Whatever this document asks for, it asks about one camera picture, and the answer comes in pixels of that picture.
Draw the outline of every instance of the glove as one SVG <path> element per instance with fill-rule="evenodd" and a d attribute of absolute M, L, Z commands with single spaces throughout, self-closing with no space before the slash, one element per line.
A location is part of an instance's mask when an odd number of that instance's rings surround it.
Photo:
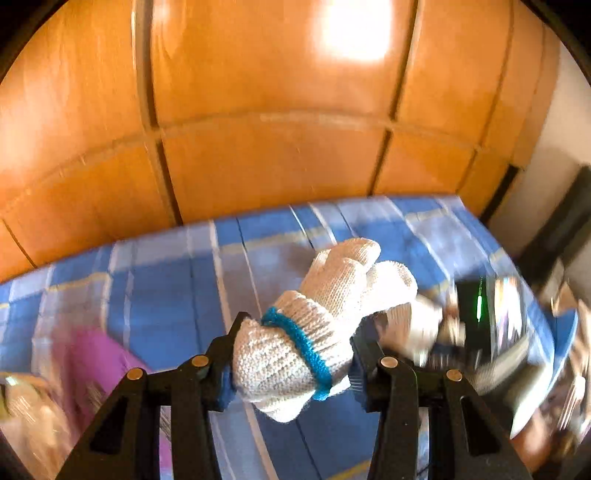
<path fill-rule="evenodd" d="M 353 238 L 318 253 L 299 291 L 286 291 L 236 336 L 233 382 L 244 400 L 276 421 L 298 416 L 311 399 L 349 387 L 349 338 L 361 319 L 407 303 L 417 283 L 404 265 L 374 264 L 380 246 Z"/>

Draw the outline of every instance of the bolt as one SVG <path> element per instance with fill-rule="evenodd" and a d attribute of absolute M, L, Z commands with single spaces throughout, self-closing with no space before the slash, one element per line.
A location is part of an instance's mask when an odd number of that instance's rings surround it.
<path fill-rule="evenodd" d="M 209 363 L 209 358 L 205 355 L 196 355 L 191 359 L 194 367 L 205 367 Z"/>
<path fill-rule="evenodd" d="M 459 370 L 448 370 L 446 375 L 453 382 L 459 382 L 462 379 L 462 372 Z"/>
<path fill-rule="evenodd" d="M 398 366 L 398 360 L 393 356 L 384 356 L 379 362 L 386 368 L 396 368 Z"/>
<path fill-rule="evenodd" d="M 139 380 L 144 376 L 144 371 L 141 368 L 132 368 L 127 372 L 127 378 L 130 380 Z"/>

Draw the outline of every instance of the white wall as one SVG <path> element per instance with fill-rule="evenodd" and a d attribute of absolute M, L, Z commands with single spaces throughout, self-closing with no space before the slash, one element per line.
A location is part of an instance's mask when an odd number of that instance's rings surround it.
<path fill-rule="evenodd" d="M 531 163 L 488 225 L 511 256 L 544 225 L 581 164 L 591 164 L 591 87 L 561 46 L 556 89 Z"/>

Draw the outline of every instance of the green light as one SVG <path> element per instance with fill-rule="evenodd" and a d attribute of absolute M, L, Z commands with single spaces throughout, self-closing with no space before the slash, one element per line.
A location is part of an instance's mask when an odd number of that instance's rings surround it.
<path fill-rule="evenodd" d="M 482 295 L 478 295 L 478 303 L 476 304 L 476 318 L 480 322 L 480 316 L 482 315 Z"/>

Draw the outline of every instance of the rolled glove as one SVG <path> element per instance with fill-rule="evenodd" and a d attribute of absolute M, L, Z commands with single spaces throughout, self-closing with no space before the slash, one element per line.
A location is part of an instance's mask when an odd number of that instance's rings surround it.
<path fill-rule="evenodd" d="M 299 291 L 283 292 L 261 322 L 243 321 L 232 366 L 244 400 L 288 422 L 311 398 L 349 387 L 349 338 L 361 318 L 417 295 L 408 268 L 375 263 L 380 251 L 372 240 L 353 238 L 319 252 Z"/>

